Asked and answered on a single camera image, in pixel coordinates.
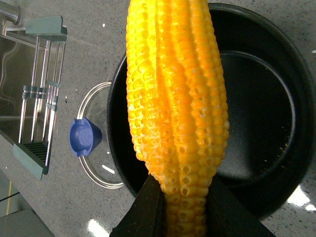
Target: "metal rack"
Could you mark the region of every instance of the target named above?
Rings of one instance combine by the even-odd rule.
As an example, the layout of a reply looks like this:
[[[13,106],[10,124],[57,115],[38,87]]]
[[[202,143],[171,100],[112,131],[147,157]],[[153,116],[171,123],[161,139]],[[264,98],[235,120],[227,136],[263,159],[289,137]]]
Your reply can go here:
[[[31,85],[23,87],[19,140],[17,144],[14,144],[13,153],[40,180],[43,174],[48,173],[49,168],[67,28],[62,25],[61,16],[36,18],[27,22],[26,34],[36,37],[36,47]],[[39,50],[43,42],[46,46],[42,62],[39,62]],[[55,50],[56,57],[51,57],[53,50]],[[37,78],[39,77],[39,65],[41,65],[40,81]],[[25,138],[23,129],[29,100],[35,101],[32,134],[30,138]],[[45,105],[45,113],[41,139],[36,139],[39,137],[36,134],[36,128],[43,105]]]

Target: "granite countertop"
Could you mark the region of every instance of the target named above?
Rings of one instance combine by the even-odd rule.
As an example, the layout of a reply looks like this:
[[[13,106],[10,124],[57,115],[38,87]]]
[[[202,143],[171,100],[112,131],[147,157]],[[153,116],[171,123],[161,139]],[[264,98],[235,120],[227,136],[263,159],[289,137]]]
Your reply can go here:
[[[5,0],[21,6],[25,19],[62,15],[68,41],[62,73],[59,111],[49,174],[36,180],[12,154],[12,145],[0,136],[0,168],[56,237],[93,237],[91,228],[110,232],[134,198],[123,187],[108,190],[94,184],[69,148],[68,132],[87,92],[111,81],[125,52],[128,0]],[[316,75],[316,1],[220,0],[266,17],[298,47]],[[280,237],[314,236],[316,213],[316,159],[296,193],[303,198],[286,202],[263,223]]]

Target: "stainless steel sink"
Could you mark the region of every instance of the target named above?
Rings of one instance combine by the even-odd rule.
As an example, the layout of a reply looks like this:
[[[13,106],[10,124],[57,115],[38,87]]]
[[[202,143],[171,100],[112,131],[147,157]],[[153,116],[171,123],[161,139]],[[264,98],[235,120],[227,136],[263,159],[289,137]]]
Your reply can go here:
[[[23,32],[11,33],[21,36]],[[39,50],[42,61],[44,48]],[[23,85],[31,84],[35,45],[30,46],[0,37],[0,133],[4,133],[11,143],[17,143],[22,108]],[[36,139],[41,139],[44,105],[39,113],[36,126]],[[34,100],[29,100],[26,109],[24,139],[31,138]]]

